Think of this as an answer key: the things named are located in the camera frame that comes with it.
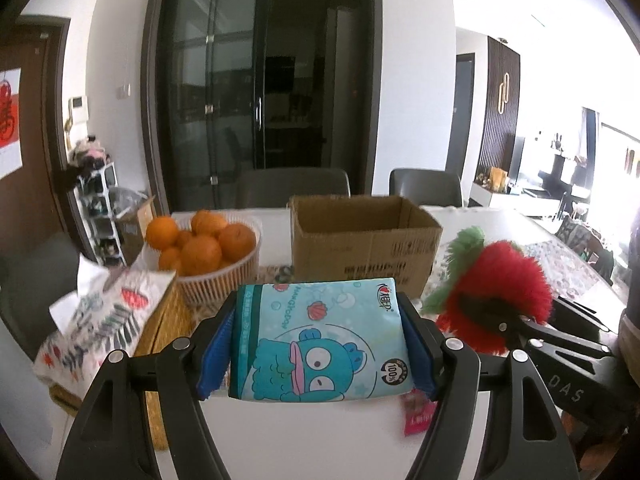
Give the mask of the red fluffy strawberry plush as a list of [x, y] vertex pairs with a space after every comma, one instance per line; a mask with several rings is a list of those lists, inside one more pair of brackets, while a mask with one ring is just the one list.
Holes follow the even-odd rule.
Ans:
[[488, 243], [478, 226], [458, 232], [446, 253], [446, 280], [422, 302], [421, 312], [434, 315], [440, 330], [486, 354], [507, 352], [499, 335], [470, 321], [462, 312], [464, 298], [501, 299], [537, 322], [550, 318], [553, 294], [537, 260], [510, 240]]

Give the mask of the large red snack packet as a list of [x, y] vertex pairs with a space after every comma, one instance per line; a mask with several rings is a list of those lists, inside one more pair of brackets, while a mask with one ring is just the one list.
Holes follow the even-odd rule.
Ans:
[[405, 423], [404, 435], [422, 434], [430, 428], [437, 410], [437, 402], [429, 399], [426, 394], [418, 389], [412, 389], [402, 397]]

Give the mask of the blue cartoon tissue pack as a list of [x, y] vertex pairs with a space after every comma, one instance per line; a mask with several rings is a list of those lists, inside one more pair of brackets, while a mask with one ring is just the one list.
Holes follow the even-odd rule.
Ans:
[[337, 402], [400, 396], [412, 387], [392, 278], [240, 288], [232, 398]]

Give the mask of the floral fabric tissue cover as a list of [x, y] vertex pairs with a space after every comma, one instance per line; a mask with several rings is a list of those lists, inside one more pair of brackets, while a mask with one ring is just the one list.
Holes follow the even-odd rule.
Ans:
[[80, 257], [76, 288], [49, 307], [56, 331], [38, 350], [36, 376], [84, 396], [109, 353], [134, 354], [174, 278], [172, 272], [109, 269]]

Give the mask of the dark chair right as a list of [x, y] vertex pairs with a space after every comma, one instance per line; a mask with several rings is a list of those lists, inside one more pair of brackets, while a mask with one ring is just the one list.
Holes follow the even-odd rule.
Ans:
[[416, 206], [462, 207], [461, 182], [442, 170], [397, 168], [390, 173], [390, 195]]

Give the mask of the dark chair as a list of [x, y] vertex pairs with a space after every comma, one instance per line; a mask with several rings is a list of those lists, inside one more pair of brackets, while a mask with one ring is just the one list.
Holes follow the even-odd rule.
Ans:
[[293, 196], [350, 195], [348, 175], [336, 168], [273, 168], [243, 172], [235, 207], [283, 208]]
[[442, 170], [397, 168], [390, 173], [390, 195], [416, 206], [462, 207], [461, 182]]

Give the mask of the white wicker fruit basket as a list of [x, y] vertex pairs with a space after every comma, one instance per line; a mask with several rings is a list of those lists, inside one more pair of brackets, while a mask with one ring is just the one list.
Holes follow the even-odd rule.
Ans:
[[155, 250], [146, 244], [144, 236], [144, 245], [137, 263], [141, 264], [142, 268], [145, 269], [172, 272], [175, 274], [183, 299], [189, 306], [212, 306], [224, 300], [232, 290], [254, 281], [258, 270], [259, 246], [262, 242], [262, 232], [260, 232], [258, 224], [251, 218], [239, 217], [235, 214], [229, 214], [228, 212], [217, 212], [217, 214], [222, 214], [224, 218], [226, 218], [228, 224], [243, 223], [249, 226], [255, 233], [256, 247], [248, 256], [235, 263], [229, 262], [224, 258], [224, 255], [222, 255], [220, 266], [218, 270], [213, 273], [198, 276], [184, 276], [181, 273], [180, 255], [184, 245], [192, 237], [197, 236], [191, 230], [191, 219], [194, 214], [188, 214], [181, 219], [171, 217], [178, 224], [180, 234], [175, 246], [171, 246], [163, 252]]

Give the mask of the orange fruit front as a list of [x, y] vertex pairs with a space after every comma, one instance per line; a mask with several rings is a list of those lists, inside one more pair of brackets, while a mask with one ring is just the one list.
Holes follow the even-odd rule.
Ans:
[[180, 261], [184, 276], [198, 276], [218, 270], [222, 250], [215, 237], [198, 235], [192, 237], [182, 248]]

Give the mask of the brown cardboard box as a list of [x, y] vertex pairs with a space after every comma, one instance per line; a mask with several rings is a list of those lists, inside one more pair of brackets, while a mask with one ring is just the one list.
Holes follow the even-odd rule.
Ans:
[[292, 263], [299, 282], [393, 278], [418, 298], [430, 277], [442, 227], [399, 196], [294, 196]]

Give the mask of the orange fruit left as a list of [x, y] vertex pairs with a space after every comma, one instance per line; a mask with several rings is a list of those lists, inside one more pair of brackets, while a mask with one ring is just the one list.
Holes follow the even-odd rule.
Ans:
[[145, 241], [151, 248], [163, 252], [175, 246], [180, 229], [175, 220], [169, 216], [155, 217], [146, 228]]

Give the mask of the orange fruit back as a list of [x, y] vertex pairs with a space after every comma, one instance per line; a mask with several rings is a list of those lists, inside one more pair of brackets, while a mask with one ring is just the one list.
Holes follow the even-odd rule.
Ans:
[[200, 210], [191, 219], [191, 230], [195, 235], [217, 237], [228, 226], [222, 214], [209, 210]]

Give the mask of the brown entrance door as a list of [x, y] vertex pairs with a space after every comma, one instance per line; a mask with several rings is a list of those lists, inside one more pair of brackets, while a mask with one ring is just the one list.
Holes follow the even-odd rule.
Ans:
[[1, 260], [64, 233], [81, 247], [80, 215], [68, 170], [62, 87], [70, 20], [21, 16], [1, 34], [1, 71], [19, 68], [23, 166], [1, 179]]

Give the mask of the red fu character poster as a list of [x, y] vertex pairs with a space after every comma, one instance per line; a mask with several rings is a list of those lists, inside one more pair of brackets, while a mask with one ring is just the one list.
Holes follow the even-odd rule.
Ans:
[[23, 166], [20, 139], [21, 70], [2, 70], [0, 86], [0, 178]]

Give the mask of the black glass sliding door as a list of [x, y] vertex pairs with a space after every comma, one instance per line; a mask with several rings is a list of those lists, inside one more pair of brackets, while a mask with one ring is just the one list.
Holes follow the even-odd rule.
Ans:
[[372, 190], [382, 0], [149, 0], [142, 117], [165, 212], [227, 209], [242, 177], [339, 169]]

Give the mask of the wall intercom panel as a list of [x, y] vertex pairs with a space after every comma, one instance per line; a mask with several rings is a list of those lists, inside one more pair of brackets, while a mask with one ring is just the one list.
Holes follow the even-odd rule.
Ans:
[[86, 96], [74, 96], [68, 100], [68, 114], [74, 125], [84, 124], [89, 120], [88, 98]]

